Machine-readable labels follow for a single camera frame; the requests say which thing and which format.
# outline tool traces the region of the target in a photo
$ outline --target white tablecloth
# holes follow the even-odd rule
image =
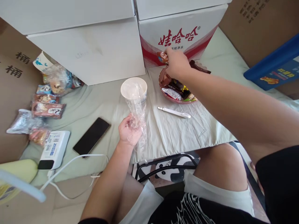
[[[200,62],[214,75],[263,91],[243,77],[243,73],[248,69],[248,66],[220,29],[216,30]],[[148,139],[144,155],[133,152],[131,163],[235,140],[235,137],[216,121],[200,102],[179,105],[168,101],[159,89],[158,76],[162,68],[148,68],[147,74],[140,76],[148,85],[146,102]],[[129,108],[120,93],[123,81],[118,80],[94,86],[83,86],[62,98],[62,103],[67,104],[62,119],[48,119],[48,123],[53,130],[68,130],[71,132],[62,165],[78,155],[72,148],[97,117],[110,122],[111,127],[94,147],[92,154],[105,154],[109,158],[112,156],[119,140],[118,125],[129,113]],[[299,110],[297,101],[292,101],[277,90],[270,90],[267,94]],[[157,109],[157,106],[188,113],[192,118],[184,119],[165,113]],[[40,146],[30,143],[21,159],[33,159],[38,163],[42,150]],[[55,178],[55,181],[98,173],[104,170],[105,166],[106,159],[103,156],[87,157],[86,159],[78,158],[66,167]],[[40,170],[32,184],[35,186],[42,185],[46,180],[47,171]]]

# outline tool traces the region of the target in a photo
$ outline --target charging cable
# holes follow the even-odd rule
[[[55,184],[55,183],[53,183],[52,182],[52,180],[62,171],[62,170],[64,170],[71,162],[73,162],[75,159],[77,159],[77,158],[80,158],[80,157],[84,157],[84,156],[106,156],[106,159],[107,159],[107,163],[109,162],[109,158],[108,158],[108,156],[107,155],[104,155],[104,154],[85,154],[85,155],[79,155],[79,156],[76,156],[75,158],[73,158],[72,160],[70,160],[67,164],[65,164],[57,173],[55,173],[55,170],[50,170],[49,172],[48,172],[48,174],[47,174],[47,176],[48,176],[48,181],[41,187],[41,189],[40,189],[40,191],[44,191],[44,189],[50,184],[50,185],[52,185],[52,186],[54,186],[55,188],[56,188],[56,190],[58,191],[58,193],[62,196],[62,197],[64,197],[65,199],[67,199],[67,200],[72,200],[72,199],[75,199],[75,198],[77,198],[77,197],[79,197],[79,196],[81,196],[82,194],[84,194],[92,185],[93,185],[93,183],[94,183],[94,180],[95,180],[95,178],[97,178],[97,177],[100,177],[100,175],[99,176],[90,176],[93,180],[92,180],[92,182],[91,182],[91,184],[90,184],[90,186],[84,191],[84,192],[82,192],[81,194],[79,194],[78,196],[76,196],[76,197],[73,197],[73,198],[69,198],[69,197],[67,197],[67,196],[65,196],[62,192],[61,192],[61,190],[59,189],[59,187]]]

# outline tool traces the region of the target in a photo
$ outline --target floor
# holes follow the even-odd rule
[[[250,158],[241,145],[237,145],[245,163],[251,170],[254,178],[256,173],[250,167]],[[62,192],[68,197],[74,197],[88,188],[92,179],[89,176],[79,177],[57,183]],[[66,200],[57,193],[56,189],[49,185],[44,193],[47,200],[39,203],[25,193],[19,193],[8,203],[0,206],[0,223],[5,224],[75,224],[78,223],[85,203],[89,197],[91,188],[74,200]],[[265,212],[254,192],[254,212],[257,218],[269,222]]]

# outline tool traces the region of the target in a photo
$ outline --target white box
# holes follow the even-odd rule
[[[230,3],[232,0],[136,0],[139,20]]]
[[[87,85],[145,74],[136,17],[28,39]]]
[[[200,59],[228,5],[139,21],[145,67],[163,65],[157,52],[180,49],[188,59]]]
[[[21,34],[134,17],[132,0],[1,0],[0,17]]]

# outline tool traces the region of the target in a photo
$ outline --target hand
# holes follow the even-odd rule
[[[168,55],[168,68],[166,73],[174,79],[180,80],[189,69],[191,69],[187,57],[182,51],[174,51],[168,47],[165,51]]]
[[[138,140],[142,135],[142,130],[140,127],[132,128],[130,126],[130,120],[132,115],[127,116],[121,124],[118,126],[119,131],[119,142],[124,146],[131,146],[132,148],[137,144]]]

